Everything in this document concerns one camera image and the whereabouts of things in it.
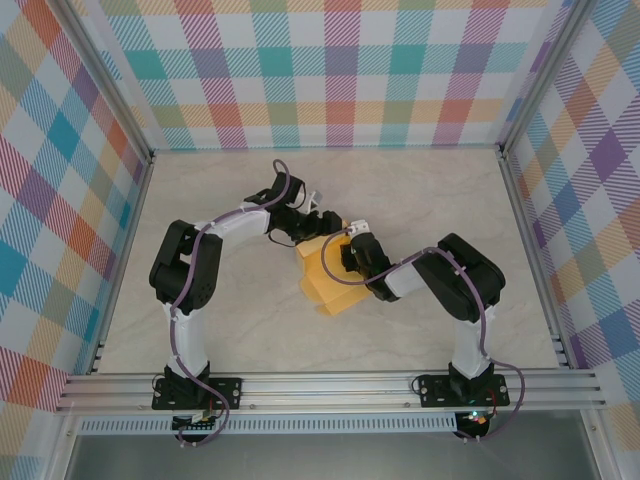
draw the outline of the yellow sponge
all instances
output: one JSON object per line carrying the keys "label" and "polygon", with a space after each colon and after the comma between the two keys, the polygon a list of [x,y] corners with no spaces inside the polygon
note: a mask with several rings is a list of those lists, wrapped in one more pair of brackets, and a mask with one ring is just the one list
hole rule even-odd
{"label": "yellow sponge", "polygon": [[[319,303],[316,311],[324,315],[337,315],[368,297],[371,292],[363,285],[343,285],[329,278],[322,268],[320,252],[327,237],[317,237],[296,246],[298,264],[304,277],[300,288],[314,303]],[[340,246],[349,243],[349,237],[334,238],[327,246],[325,260],[327,267],[336,277],[356,282],[362,277],[356,272],[346,272],[340,259]]]}

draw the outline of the checkered wall panel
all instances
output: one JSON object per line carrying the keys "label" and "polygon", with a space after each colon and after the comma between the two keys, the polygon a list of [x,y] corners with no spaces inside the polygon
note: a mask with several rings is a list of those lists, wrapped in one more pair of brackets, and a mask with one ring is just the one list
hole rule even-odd
{"label": "checkered wall panel", "polygon": [[514,169],[571,347],[600,374],[620,460],[637,478],[638,0],[600,0],[516,146]]}
{"label": "checkered wall panel", "polygon": [[0,3],[0,478],[34,478],[111,288],[143,161],[45,0]]}
{"label": "checkered wall panel", "polygon": [[85,3],[144,131],[180,150],[493,144],[539,20],[561,2]]}
{"label": "checkered wall panel", "polygon": [[516,119],[516,117],[518,116],[518,113],[520,112],[520,107],[522,106],[522,102],[524,101],[525,98],[527,98],[527,95],[529,95],[529,92],[533,88],[533,85],[536,79],[538,78],[538,73],[540,72],[540,68],[542,67],[542,65],[544,65],[544,62],[546,61],[547,56],[549,55],[549,52],[551,52],[551,47],[553,46],[553,42],[555,42],[556,38],[558,37],[558,34],[564,27],[565,21],[569,16],[569,12],[571,11],[571,8],[573,7],[574,3],[575,3],[575,0],[563,0],[560,10],[558,10],[558,13],[556,14],[556,18],[553,20],[553,25],[549,29],[549,32],[547,33],[547,36],[544,39],[544,42],[542,42],[542,47],[540,47],[540,50],[536,55],[536,59],[531,64],[531,68],[527,73],[527,77],[524,83],[522,84],[522,86],[520,87],[520,91],[518,92],[518,96],[516,97],[515,101],[513,102],[513,105],[511,106],[511,110],[509,110],[509,115],[507,115],[507,119],[504,122],[504,125],[502,126],[502,130],[500,130],[500,135],[498,136],[499,144],[504,143],[507,137],[507,134],[511,129],[511,126],[513,125],[514,120]]}

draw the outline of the robotic arm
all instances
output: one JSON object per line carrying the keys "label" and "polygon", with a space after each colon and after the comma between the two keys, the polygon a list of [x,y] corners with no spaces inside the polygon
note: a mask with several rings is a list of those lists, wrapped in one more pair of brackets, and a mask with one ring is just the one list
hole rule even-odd
{"label": "robotic arm", "polygon": [[[174,313],[177,350],[184,366],[200,381],[206,382],[209,378],[201,311],[215,291],[223,251],[275,229],[284,231],[298,244],[342,228],[342,219],[337,214],[325,211],[320,215],[317,211],[321,198],[319,193],[307,194],[305,183],[293,176],[289,177],[287,192],[277,203],[265,209],[245,211],[276,199],[285,185],[286,175],[279,172],[271,188],[246,198],[239,213],[208,228],[200,241],[191,286]],[[151,269],[149,283],[156,290],[156,298],[162,302],[169,322],[173,321],[171,306],[180,295],[189,271],[190,265],[183,257],[191,255],[198,231],[208,224],[190,224],[183,220],[173,222]],[[164,376],[164,384],[168,387],[165,392],[172,398],[175,409],[197,407],[208,395],[185,376],[173,355],[165,367]]]}
{"label": "robotic arm", "polygon": [[[365,279],[379,277],[367,283],[367,288],[378,299],[395,302],[415,290],[429,287],[444,309],[459,320],[453,359],[449,364],[449,382],[440,388],[449,389],[465,403],[484,399],[487,388],[496,380],[494,364],[480,348],[482,325],[478,303],[451,263],[438,253],[427,251],[394,269],[364,220],[353,222],[347,231],[351,242],[341,247],[342,264],[347,271],[356,271]],[[454,233],[438,242],[438,249],[449,252],[476,287],[485,309],[485,340],[488,339],[495,305],[506,284],[503,273]],[[446,392],[442,392],[441,398],[444,397]]]}

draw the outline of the beige marble surface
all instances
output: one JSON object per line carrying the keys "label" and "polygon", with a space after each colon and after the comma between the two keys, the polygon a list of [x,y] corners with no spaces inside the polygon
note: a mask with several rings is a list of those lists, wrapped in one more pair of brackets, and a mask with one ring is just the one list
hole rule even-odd
{"label": "beige marble surface", "polygon": [[[273,158],[322,192],[321,209],[368,220],[392,261],[461,235],[507,279],[495,358],[557,366],[492,150],[261,150],[157,158],[100,372],[161,371],[167,323],[148,274],[167,226],[212,219],[269,187]],[[301,293],[300,277],[293,249],[266,237],[225,255],[204,312],[212,371],[440,369],[451,360],[454,320],[427,289],[392,304],[369,297],[325,317]]]}

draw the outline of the gray floor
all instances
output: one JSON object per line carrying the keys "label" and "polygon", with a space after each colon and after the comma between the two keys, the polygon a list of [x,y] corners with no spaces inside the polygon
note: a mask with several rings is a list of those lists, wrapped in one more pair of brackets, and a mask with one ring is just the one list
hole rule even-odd
{"label": "gray floor", "polygon": [[170,436],[81,437],[69,472],[67,480],[599,478],[578,412],[521,413],[479,445],[452,434],[228,435],[182,450]]}

